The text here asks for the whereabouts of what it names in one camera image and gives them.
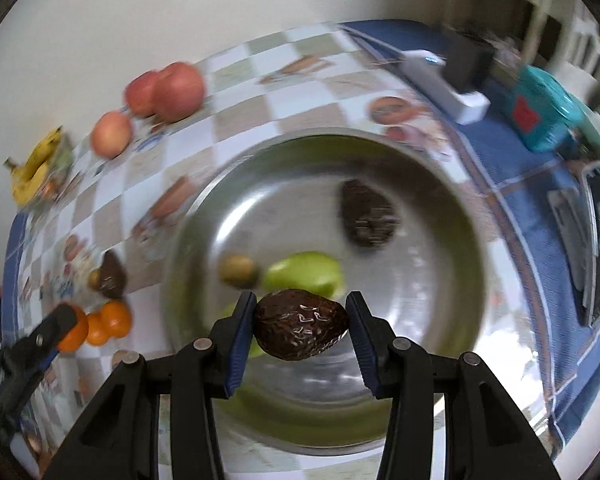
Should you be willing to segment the dark round passion fruit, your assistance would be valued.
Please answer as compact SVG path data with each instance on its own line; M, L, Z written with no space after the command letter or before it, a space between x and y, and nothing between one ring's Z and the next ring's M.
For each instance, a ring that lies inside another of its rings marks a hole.
M270 356L302 361L332 348L349 325L348 312L339 302L303 289L284 289L258 301L252 333Z

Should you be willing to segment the teal box red label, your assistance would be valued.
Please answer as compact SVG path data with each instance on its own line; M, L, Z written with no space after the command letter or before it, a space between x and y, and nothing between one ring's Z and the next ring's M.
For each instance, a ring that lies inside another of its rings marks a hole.
M583 120L580 101L556 79L535 66L527 65L507 102L507 118L529 151L555 151Z

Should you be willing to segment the red apple right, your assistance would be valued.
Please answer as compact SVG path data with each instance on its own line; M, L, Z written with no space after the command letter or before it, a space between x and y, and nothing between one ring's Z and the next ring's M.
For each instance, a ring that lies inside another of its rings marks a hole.
M206 96L201 72L185 62L174 62L158 73L152 92L155 115L163 122L179 122L200 110Z

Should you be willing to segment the checkered printed tablecloth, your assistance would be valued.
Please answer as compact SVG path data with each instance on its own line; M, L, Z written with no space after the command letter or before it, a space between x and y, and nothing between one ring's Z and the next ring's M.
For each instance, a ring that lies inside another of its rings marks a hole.
M87 142L17 217L3 330L29 333L60 300L87 311L87 277L121 260L133 325L53 362L26 426L57 450L118 355L158 358L203 334L236 300L231 254L262 271L321 252L337 298L359 290L400 335L437 353L475 349L558 456L600 390L600 320L581 323L548 196L569 165L533 153L486 87L480 122L458 126L409 82L371 63L346 32L314 25L201 63L204 108L176 125L137 119L106 162Z

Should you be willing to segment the white power adapter block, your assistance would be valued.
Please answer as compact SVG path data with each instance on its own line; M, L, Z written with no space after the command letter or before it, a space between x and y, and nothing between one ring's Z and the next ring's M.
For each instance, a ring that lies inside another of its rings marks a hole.
M481 122L491 102L479 91L460 93L442 76L445 60L427 50L401 52L402 74L459 125Z

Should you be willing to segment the yellow banana bunch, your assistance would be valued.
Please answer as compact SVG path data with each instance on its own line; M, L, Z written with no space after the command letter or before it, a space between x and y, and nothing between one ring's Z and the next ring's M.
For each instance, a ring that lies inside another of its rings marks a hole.
M10 189L12 198L19 209L27 206L44 183L50 171L50 161L55 155L62 140L60 127L47 133L45 138L36 144L27 161L18 165L11 158L3 162L10 173Z

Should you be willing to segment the dark brown avocado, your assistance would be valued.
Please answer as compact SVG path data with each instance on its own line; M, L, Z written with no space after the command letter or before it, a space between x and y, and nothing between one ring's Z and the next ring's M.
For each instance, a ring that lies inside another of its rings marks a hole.
M348 240L362 248L384 246L400 226L390 200L358 179L340 186L339 214Z
M117 254L109 249L102 255L99 267L98 291L109 299L123 297L128 276Z

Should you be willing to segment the silver metal bowl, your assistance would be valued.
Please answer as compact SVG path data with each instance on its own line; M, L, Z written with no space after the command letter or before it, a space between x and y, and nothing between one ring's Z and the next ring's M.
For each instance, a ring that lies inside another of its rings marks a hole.
M428 156L358 130L265 141L198 192L166 256L161 305L175 348L258 296L360 292L393 331L442 356L471 349L483 323L486 252L452 180ZM226 428L289 452L343 454L385 435L390 404L364 386L349 339L285 362L254 352Z

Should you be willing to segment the small yellow-brown fruit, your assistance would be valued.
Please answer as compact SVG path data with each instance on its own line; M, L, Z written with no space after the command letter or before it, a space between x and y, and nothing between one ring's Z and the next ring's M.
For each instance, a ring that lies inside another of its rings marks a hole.
M222 283L238 289L250 289L257 284L260 266L245 255L225 255L218 266L219 279Z

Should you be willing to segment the middle orange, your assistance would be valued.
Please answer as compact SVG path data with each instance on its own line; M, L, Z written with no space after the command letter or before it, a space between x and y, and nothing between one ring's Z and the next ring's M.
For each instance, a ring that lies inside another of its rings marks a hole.
M99 312L91 312L86 316L87 336L86 342L93 347L101 347L109 340L104 321Z

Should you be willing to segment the dark brown avocado on table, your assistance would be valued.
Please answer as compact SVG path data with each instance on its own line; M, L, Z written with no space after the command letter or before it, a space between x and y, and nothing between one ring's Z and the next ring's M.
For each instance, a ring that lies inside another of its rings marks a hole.
M98 291L109 299L123 297L128 276L117 254L109 249L102 255L99 267Z

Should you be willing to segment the large orange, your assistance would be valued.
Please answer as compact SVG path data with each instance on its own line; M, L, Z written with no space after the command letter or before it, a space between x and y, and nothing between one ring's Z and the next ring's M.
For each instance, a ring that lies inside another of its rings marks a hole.
M74 314L76 315L76 326L68 331L68 334L58 342L57 350L61 353L71 353L78 350L86 341L88 334L88 322L84 311L71 305Z

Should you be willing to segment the black device on table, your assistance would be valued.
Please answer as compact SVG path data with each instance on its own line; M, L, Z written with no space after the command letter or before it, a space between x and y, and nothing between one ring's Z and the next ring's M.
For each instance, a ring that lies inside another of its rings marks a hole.
M550 191L547 200L566 250L582 323L592 326L600 318L600 162L581 169L577 188Z

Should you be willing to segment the small tan round fruit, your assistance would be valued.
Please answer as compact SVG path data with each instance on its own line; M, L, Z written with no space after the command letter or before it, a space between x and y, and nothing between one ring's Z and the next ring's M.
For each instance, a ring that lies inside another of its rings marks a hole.
M90 274L87 277L87 285L91 290L95 292L100 291L100 277L102 276L102 271L99 268L91 270Z

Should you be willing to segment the large green mango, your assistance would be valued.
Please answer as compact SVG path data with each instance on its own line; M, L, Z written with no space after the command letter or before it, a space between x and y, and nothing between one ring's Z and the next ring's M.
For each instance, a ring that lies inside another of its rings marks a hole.
M297 252L276 261L265 271L262 287L267 292L303 289L328 299L337 299L346 288L340 262L324 252Z

